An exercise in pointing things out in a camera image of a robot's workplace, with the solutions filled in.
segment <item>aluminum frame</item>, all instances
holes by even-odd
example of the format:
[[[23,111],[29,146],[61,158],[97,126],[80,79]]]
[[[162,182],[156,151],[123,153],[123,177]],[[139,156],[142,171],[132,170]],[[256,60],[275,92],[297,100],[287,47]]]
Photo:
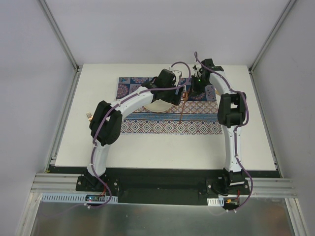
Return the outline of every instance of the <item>aluminum frame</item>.
[[[64,50],[67,58],[69,59],[70,63],[72,64],[75,70],[75,76],[73,78],[71,87],[68,91],[68,96],[67,96],[65,105],[63,107],[63,113],[62,113],[60,122],[58,124],[56,136],[50,150],[49,158],[47,160],[46,168],[48,169],[48,166],[50,165],[51,161],[54,162],[56,159],[82,67],[78,66],[51,10],[49,9],[49,6],[46,0],[37,0],[37,2],[42,8],[44,15],[47,21],[49,22],[57,40],[59,41],[62,49]],[[259,95],[258,95],[256,86],[254,84],[252,73],[257,67],[257,65],[259,64],[264,53],[269,48],[272,40],[275,38],[277,32],[279,31],[284,21],[286,20],[287,16],[292,11],[293,7],[295,6],[297,2],[298,0],[288,1],[287,5],[285,6],[284,10],[279,16],[277,22],[275,23],[274,27],[269,33],[267,39],[265,40],[263,46],[259,50],[259,53],[257,54],[252,66],[250,67],[252,85],[253,85],[257,100],[258,100],[258,106],[259,106],[261,116],[263,118],[263,122],[265,125],[268,142],[271,147],[271,150],[273,151],[273,154],[274,154],[274,149],[273,149],[272,142],[270,139],[268,127],[264,119],[263,108],[260,104]],[[31,188],[31,192],[28,197],[27,205],[25,207],[25,210],[24,210],[24,213],[23,213],[23,216],[22,216],[22,219],[21,219],[18,231],[17,231],[17,235],[29,236],[31,234],[35,217],[37,214],[38,206],[39,206],[43,193],[73,193],[73,194],[78,193],[75,191],[75,186],[76,186],[76,181],[77,181],[78,176],[79,175],[37,174],[35,176],[35,179]],[[254,188],[253,188],[252,196],[256,198],[269,198],[269,197],[285,198],[295,234],[299,236],[309,235],[306,228],[305,220],[300,210],[299,201],[297,199],[297,194],[293,186],[292,180],[285,179],[285,178],[254,178]]]
[[[272,141],[271,141],[269,128],[268,128],[268,125],[267,125],[267,122],[266,122],[266,118],[265,118],[265,112],[264,112],[264,109],[263,109],[263,106],[262,106],[262,103],[261,103],[261,100],[260,100],[260,96],[259,96],[256,84],[255,84],[255,80],[254,80],[253,74],[250,71],[249,71],[249,74],[250,74],[250,78],[251,78],[251,82],[252,82],[252,88],[254,89],[254,93],[255,93],[255,96],[256,96],[256,99],[257,99],[257,104],[258,104],[258,108],[259,108],[259,111],[260,111],[260,116],[261,116],[261,119],[262,119],[262,123],[263,123],[264,128],[265,128],[265,132],[266,132],[269,148],[271,150],[271,155],[272,155],[272,157],[274,159],[276,170],[278,170],[280,176],[283,177],[282,171],[281,171],[281,166],[280,166],[279,160],[276,157],[275,148],[274,148],[274,146],[272,144]]]
[[[262,59],[263,55],[265,54],[265,52],[267,51],[267,49],[269,48],[271,42],[273,41],[273,39],[275,38],[275,36],[277,35],[278,31],[280,30],[280,28],[282,27],[283,23],[285,22],[285,20],[287,19],[289,13],[292,11],[292,9],[294,8],[294,6],[296,5],[296,3],[299,0],[289,0],[285,6],[285,8],[283,9],[283,11],[281,12],[279,18],[277,19],[275,25],[273,26],[273,28],[271,29],[267,39],[265,40],[265,42],[263,43],[261,49],[259,50],[255,60],[252,63],[252,66],[250,67],[250,74],[253,73],[253,71],[256,69],[258,63],[260,62],[260,60]]]
[[[41,7],[41,9],[43,10],[44,12],[44,15],[48,21],[48,23],[50,24],[57,40],[59,41],[60,43],[60,46],[62,47],[65,55],[67,56],[68,60],[70,61],[70,63],[72,64],[73,66],[73,69],[75,71],[78,71],[79,69],[79,65],[78,63],[76,62],[62,32],[60,31],[60,28],[55,20],[55,17],[53,16],[53,13],[51,12],[46,0],[37,0],[39,6]]]
[[[77,178],[79,175],[71,174],[37,174],[35,176],[27,206],[18,229],[17,235],[29,236],[35,222],[38,206],[43,193],[64,193],[82,195],[92,192],[75,191]],[[285,199],[290,220],[296,236],[307,236],[305,220],[300,210],[297,194],[293,186],[293,181],[286,178],[253,178],[254,188],[252,197],[254,198],[283,198]]]

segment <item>cable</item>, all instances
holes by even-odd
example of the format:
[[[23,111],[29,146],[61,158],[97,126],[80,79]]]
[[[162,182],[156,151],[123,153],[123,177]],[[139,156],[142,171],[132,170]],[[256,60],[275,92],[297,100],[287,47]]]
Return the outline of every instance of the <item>cable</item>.
[[[185,62],[183,61],[178,61],[174,64],[171,65],[171,67],[173,67],[174,65],[177,65],[177,64],[184,64],[187,69],[188,69],[188,72],[189,72],[189,76],[188,76],[188,80],[186,80],[185,83],[183,83],[182,85],[180,86],[177,86],[177,87],[173,87],[173,88],[151,88],[151,89],[146,89],[146,90],[143,90],[141,91],[139,94],[135,93],[133,94],[132,96],[129,96],[127,97],[126,99],[122,100],[120,102],[120,105],[124,104],[125,102],[127,102],[128,100],[132,99],[133,97],[135,96],[139,96],[140,94],[142,93],[145,93],[145,92],[149,92],[149,91],[161,91],[161,90],[174,90],[174,89],[179,89],[181,87],[184,87],[187,82],[189,81],[189,79],[191,78],[191,71],[190,71],[190,67],[188,66],[188,64],[186,64]],[[119,104],[116,104],[115,106],[113,106],[111,109],[109,109],[109,111],[106,113],[106,115],[104,116],[103,120],[101,121],[101,123],[99,124],[99,127],[94,135],[94,138],[93,138],[93,144],[94,144],[94,147],[93,147],[93,150],[92,150],[92,154],[91,154],[91,169],[92,169],[92,172],[94,174],[94,176],[104,185],[104,187],[108,190],[109,192],[109,199],[107,201],[105,201],[104,203],[102,203],[101,205],[99,206],[94,206],[92,208],[99,208],[99,207],[102,207],[103,205],[106,205],[111,199],[112,199],[112,192],[110,191],[108,185],[97,175],[96,171],[95,171],[95,168],[94,168],[94,153],[95,153],[95,150],[96,150],[96,147],[97,147],[97,142],[96,142],[96,139],[98,137],[98,134],[102,128],[102,126],[104,125],[105,121],[106,121],[106,118],[110,115],[110,113],[116,109],[117,107],[119,107]]]
[[[216,72],[216,71],[214,71],[214,70],[212,70],[212,69],[206,67],[203,63],[201,63],[201,61],[198,59],[198,53],[197,53],[197,52],[194,53],[194,56],[195,56],[195,58],[196,58],[196,61],[197,61],[203,68],[205,68],[206,70],[208,70],[208,71],[210,71],[210,72],[212,72],[212,73],[214,73],[214,74],[220,76],[220,78],[222,78],[222,79],[224,80],[224,82],[226,83],[226,85],[227,85],[227,87],[229,88],[229,90],[230,90],[231,92],[238,93],[238,94],[242,97],[242,99],[243,99],[243,101],[244,101],[244,104],[245,104],[246,121],[245,121],[245,123],[240,124],[240,125],[237,125],[237,126],[235,127],[235,129],[234,129],[234,145],[235,145],[235,158],[236,158],[238,164],[240,165],[240,167],[243,169],[243,171],[244,171],[244,172],[247,174],[247,176],[250,178],[250,180],[251,180],[251,190],[250,190],[250,193],[249,193],[248,197],[245,199],[245,201],[238,207],[238,208],[240,208],[240,207],[243,206],[243,205],[248,201],[248,199],[251,197],[251,195],[252,195],[252,190],[253,190],[253,180],[252,180],[252,177],[251,177],[250,173],[248,173],[248,171],[247,171],[247,170],[244,168],[244,166],[241,164],[241,161],[240,161],[239,158],[238,158],[238,152],[237,152],[237,129],[238,129],[239,127],[242,127],[242,126],[247,125],[248,122],[249,122],[249,120],[250,120],[250,113],[249,113],[249,110],[248,110],[248,105],[247,105],[247,102],[246,102],[246,98],[245,98],[245,96],[244,96],[244,94],[243,94],[242,92],[236,91],[236,90],[232,89],[232,88],[231,88],[231,85],[229,84],[229,82],[227,81],[227,79],[226,79],[223,75],[221,75],[220,73],[218,73],[218,72]]]

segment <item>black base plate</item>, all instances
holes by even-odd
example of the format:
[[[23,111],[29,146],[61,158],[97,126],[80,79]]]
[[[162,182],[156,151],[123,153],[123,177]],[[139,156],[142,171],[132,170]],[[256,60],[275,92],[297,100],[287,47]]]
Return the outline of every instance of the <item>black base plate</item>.
[[[205,206],[207,198],[218,197],[209,184],[222,174],[223,171],[207,170],[107,168],[103,178],[119,203]],[[249,188],[244,186],[231,189],[230,194],[237,195],[238,188],[241,194],[248,194]],[[95,189],[80,176],[76,190],[102,192],[104,188],[101,185]]]

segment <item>purple cable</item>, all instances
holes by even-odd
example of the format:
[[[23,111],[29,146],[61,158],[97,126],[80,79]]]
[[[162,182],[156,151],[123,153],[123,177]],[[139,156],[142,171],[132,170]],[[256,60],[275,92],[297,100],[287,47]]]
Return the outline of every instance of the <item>purple cable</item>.
[[[189,72],[188,78],[190,79],[190,78],[191,78],[190,67],[189,67],[185,62],[182,62],[182,61],[178,61],[178,62],[172,64],[171,67],[173,67],[173,66],[176,65],[176,64],[184,64],[184,65],[187,67],[188,72]],[[141,91],[141,92],[139,93],[139,95],[142,94],[142,93],[145,93],[145,92],[149,92],[149,91],[179,89],[179,88],[181,88],[181,87],[184,87],[184,86],[186,85],[186,83],[189,81],[189,79],[188,79],[184,84],[182,84],[182,85],[180,85],[180,86],[177,86],[177,87],[173,87],[173,88],[151,88],[151,89],[146,89],[146,90]],[[120,105],[121,105],[121,104],[124,104],[125,102],[127,102],[127,101],[130,100],[130,99],[132,99],[133,97],[136,97],[136,96],[139,96],[139,95],[138,95],[137,93],[135,93],[135,94],[133,94],[132,96],[127,97],[126,99],[124,99],[124,100],[122,100],[122,101],[120,102]],[[93,171],[93,174],[95,175],[95,177],[96,177],[96,178],[105,186],[105,188],[108,190],[110,197],[109,197],[109,199],[108,199],[106,202],[102,203],[102,204],[99,205],[99,206],[94,206],[94,207],[92,207],[92,208],[99,208],[99,207],[102,207],[103,205],[106,205],[106,204],[112,199],[112,192],[110,191],[108,185],[97,175],[97,173],[96,173],[96,171],[95,171],[95,168],[94,168],[94,153],[95,153],[96,146],[97,146],[96,139],[97,139],[97,137],[98,137],[98,134],[99,134],[99,132],[100,132],[102,126],[104,125],[104,123],[105,123],[105,121],[106,121],[106,118],[107,118],[107,117],[110,115],[110,113],[111,113],[115,108],[117,108],[117,107],[119,107],[119,104],[116,104],[116,105],[113,106],[111,109],[109,109],[109,111],[106,113],[106,115],[104,116],[103,120],[102,120],[101,123],[99,124],[99,127],[98,127],[98,129],[97,129],[97,131],[96,131],[96,133],[95,133],[95,135],[94,135],[94,138],[93,138],[93,144],[94,144],[95,146],[94,146],[93,151],[92,151],[92,154],[91,154],[91,168],[92,168],[92,171]]]
[[[248,122],[249,122],[249,120],[250,120],[250,113],[249,113],[249,110],[248,110],[248,105],[247,105],[247,102],[246,102],[246,98],[245,98],[245,96],[244,96],[244,94],[243,94],[242,92],[236,91],[236,90],[232,89],[232,88],[231,88],[231,85],[229,84],[229,82],[227,81],[227,79],[226,79],[223,75],[221,75],[220,73],[218,73],[218,72],[216,72],[216,71],[214,71],[214,70],[212,70],[212,69],[206,67],[204,64],[202,64],[201,61],[198,59],[198,53],[197,53],[197,52],[194,53],[194,56],[195,56],[195,58],[196,58],[196,61],[197,61],[203,68],[205,68],[206,70],[208,70],[208,71],[210,71],[210,72],[212,72],[212,73],[214,73],[214,74],[220,76],[220,78],[222,78],[222,79],[224,80],[224,82],[226,83],[226,85],[227,85],[227,87],[229,88],[229,90],[230,90],[231,92],[238,93],[238,94],[242,97],[242,99],[243,99],[243,101],[244,101],[244,104],[245,104],[246,121],[245,121],[244,124],[240,124],[240,125],[237,125],[237,126],[235,127],[235,129],[234,129],[234,142],[235,142],[234,145],[235,145],[235,158],[236,158],[238,164],[240,165],[240,167],[244,170],[244,172],[245,172],[245,173],[247,174],[247,176],[250,178],[250,180],[251,180],[251,190],[250,190],[250,193],[249,193],[248,197],[245,199],[245,201],[238,207],[238,208],[240,208],[240,207],[243,206],[243,205],[248,201],[248,199],[251,197],[251,195],[252,195],[252,190],[253,190],[253,180],[252,180],[252,177],[251,177],[250,173],[248,173],[248,171],[247,171],[247,170],[244,168],[244,166],[241,164],[241,161],[238,159],[238,152],[237,152],[237,129],[238,129],[239,127],[242,127],[242,126],[244,126],[244,125],[247,125]]]

